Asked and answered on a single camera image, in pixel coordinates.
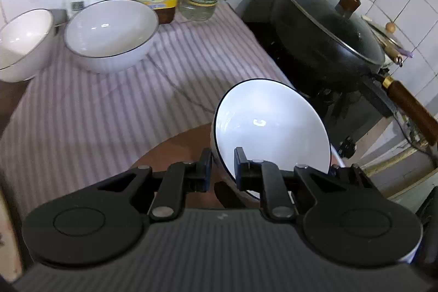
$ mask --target white bowl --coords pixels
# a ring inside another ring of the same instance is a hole
[[[132,0],[92,4],[68,23],[64,40],[73,59],[85,70],[125,70],[145,57],[158,29],[158,17],[147,5]]]
[[[0,80],[28,80],[50,59],[53,15],[47,9],[27,11],[0,30]]]
[[[330,167],[329,138],[318,114],[294,89],[273,80],[230,89],[216,109],[211,141],[215,161],[233,179],[237,146],[249,160],[271,161],[281,170],[306,164],[327,173]]]

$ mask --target wok handle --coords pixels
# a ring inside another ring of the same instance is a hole
[[[430,145],[438,142],[438,122],[399,81],[388,76],[383,81],[388,97],[409,116]]]

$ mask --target pink striped cloth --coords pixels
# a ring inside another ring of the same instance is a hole
[[[212,121],[249,78],[289,83],[225,3],[207,22],[159,28],[146,59],[119,73],[71,62],[62,32],[52,64],[29,84],[0,140],[0,167],[19,212],[127,170],[161,142]]]

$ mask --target ribbed black cover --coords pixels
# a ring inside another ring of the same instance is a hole
[[[311,251],[294,227],[258,210],[185,210],[154,224],[139,244],[87,270],[33,267],[21,292],[426,291],[408,265],[379,270],[341,267]]]

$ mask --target bowl rim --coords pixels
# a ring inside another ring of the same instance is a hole
[[[150,37],[148,37],[144,42],[142,42],[140,45],[136,46],[135,48],[129,49],[129,50],[124,51],[124,52],[121,52],[121,53],[119,53],[119,54],[113,54],[113,55],[109,55],[109,56],[99,56],[99,57],[96,57],[96,56],[88,56],[88,55],[84,55],[84,54],[81,54],[81,53],[79,53],[79,52],[73,50],[73,49],[71,48],[71,46],[68,44],[68,42],[67,42],[67,31],[68,31],[68,28],[69,28],[70,24],[73,22],[73,19],[76,18],[76,16],[78,16],[79,14],[81,14],[84,10],[86,10],[86,9],[89,8],[89,7],[92,7],[93,5],[96,5],[96,4],[99,4],[99,3],[104,3],[104,2],[116,2],[116,1],[135,2],[135,3],[141,4],[141,5],[145,6],[145,7],[147,7],[148,9],[150,9],[150,10],[154,13],[154,15],[155,15],[155,20],[156,20],[156,27],[155,27],[154,31],[152,32],[152,34],[150,35]],[[85,58],[87,58],[87,59],[107,59],[107,58],[109,58],[109,57],[114,57],[114,56],[123,55],[123,54],[125,54],[125,53],[127,53],[127,52],[129,52],[129,51],[135,50],[135,49],[139,48],[140,46],[144,45],[146,42],[148,42],[148,41],[149,41],[149,40],[150,40],[150,39],[156,34],[157,29],[158,29],[158,26],[159,26],[159,21],[158,21],[157,13],[156,13],[153,9],[151,9],[148,5],[144,4],[143,2],[139,2],[139,1],[135,1],[135,0],[103,0],[103,1],[100,1],[100,2],[96,2],[96,3],[90,4],[90,5],[86,6],[84,9],[81,9],[79,12],[77,12],[77,13],[76,13],[76,14],[75,14],[75,15],[74,15],[74,16],[68,21],[68,24],[67,24],[67,26],[65,27],[65,30],[64,30],[64,44],[65,44],[65,46],[67,47],[67,49],[69,49],[73,54],[75,54],[75,55],[77,55],[77,56],[85,57]]]
[[[29,52],[28,52],[26,55],[20,57],[17,61],[15,61],[15,62],[13,62],[13,63],[7,65],[7,66],[0,67],[0,70],[4,70],[4,69],[6,69],[6,68],[8,68],[8,67],[10,67],[10,66],[13,66],[14,64],[20,62],[20,61],[21,61],[22,59],[24,59],[27,55],[29,55],[32,51],[34,51],[34,50],[35,50],[35,49],[41,44],[41,42],[43,42],[43,40],[49,35],[51,29],[53,28],[53,23],[55,22],[55,18],[53,17],[52,12],[51,12],[49,9],[45,9],[45,8],[35,8],[35,9],[31,9],[31,10],[25,11],[24,13],[21,13],[21,14],[17,15],[17,16],[14,17],[10,22],[7,22],[5,25],[3,25],[3,26],[0,28],[0,33],[1,33],[1,32],[3,31],[3,29],[6,28],[8,25],[12,24],[13,21],[16,20],[17,18],[19,18],[19,17],[21,17],[22,15],[25,15],[25,14],[27,14],[27,13],[30,13],[31,11],[35,11],[35,10],[45,10],[46,12],[49,13],[49,15],[50,15],[50,26],[48,27],[47,32],[44,34],[44,36],[41,38],[41,40],[38,41],[38,43],[37,43],[37,44],[36,44],[31,50],[29,50]]]
[[[220,105],[222,104],[222,102],[223,102],[223,100],[225,99],[225,97],[228,95],[228,93],[229,92],[231,92],[231,90],[232,89],[234,89],[235,87],[237,87],[238,85],[240,85],[240,84],[243,84],[243,83],[245,83],[245,82],[249,82],[249,81],[271,81],[271,82],[276,82],[276,83],[278,83],[278,84],[281,84],[281,85],[283,85],[283,86],[285,86],[285,87],[287,87],[287,88],[289,88],[289,89],[291,89],[292,91],[294,91],[296,94],[298,94],[309,106],[310,106],[310,108],[315,112],[315,114],[316,114],[316,116],[317,116],[317,118],[319,119],[319,121],[320,121],[320,123],[321,123],[321,125],[322,125],[322,127],[324,128],[324,131],[325,131],[325,136],[327,137],[327,141],[328,141],[328,157],[329,157],[329,161],[328,161],[328,168],[330,169],[330,166],[331,166],[331,164],[332,164],[332,146],[331,146],[331,144],[330,144],[330,139],[329,139],[329,135],[328,135],[328,133],[327,133],[327,129],[325,128],[325,125],[324,125],[324,123],[322,122],[322,120],[321,120],[321,118],[319,117],[319,115],[317,114],[317,112],[316,112],[316,110],[310,105],[310,103],[309,102],[307,102],[306,101],[306,99],[295,89],[295,88],[293,88],[293,87],[291,87],[291,86],[288,86],[287,84],[284,84],[284,83],[282,83],[282,82],[280,82],[280,81],[276,81],[276,80],[271,80],[271,79],[269,79],[269,78],[250,78],[249,80],[244,80],[244,81],[241,81],[241,82],[239,82],[239,83],[236,83],[234,86],[232,86],[224,95],[223,95],[223,97],[221,98],[221,100],[219,101],[219,104],[218,104],[218,106],[216,107],[216,111],[215,111],[215,117],[214,117],[214,120],[213,120],[213,123],[212,123],[212,125],[213,125],[213,140],[214,140],[214,142],[215,142],[215,149],[216,149],[216,152],[217,152],[217,154],[218,154],[218,157],[219,157],[219,159],[220,159],[220,162],[221,162],[221,164],[222,164],[222,167],[225,169],[225,171],[226,171],[226,173],[228,173],[228,176],[230,176],[230,178],[234,181],[234,182],[236,182],[236,178],[235,177],[233,177],[233,175],[231,174],[231,171],[228,169],[228,167],[226,166],[226,164],[225,164],[225,162],[224,162],[224,160],[223,160],[223,157],[222,157],[222,155],[221,155],[221,152],[220,152],[220,150],[219,150],[219,145],[218,145],[218,141],[217,141],[217,138],[216,138],[216,120],[217,120],[217,117],[218,117],[218,112],[219,112],[219,108],[220,108]],[[257,196],[255,196],[255,195],[253,195],[253,193],[252,193],[252,191],[246,191],[246,193],[247,194],[249,194],[251,197],[253,197],[253,198],[255,198],[255,199],[260,199],[259,197],[257,197]]]

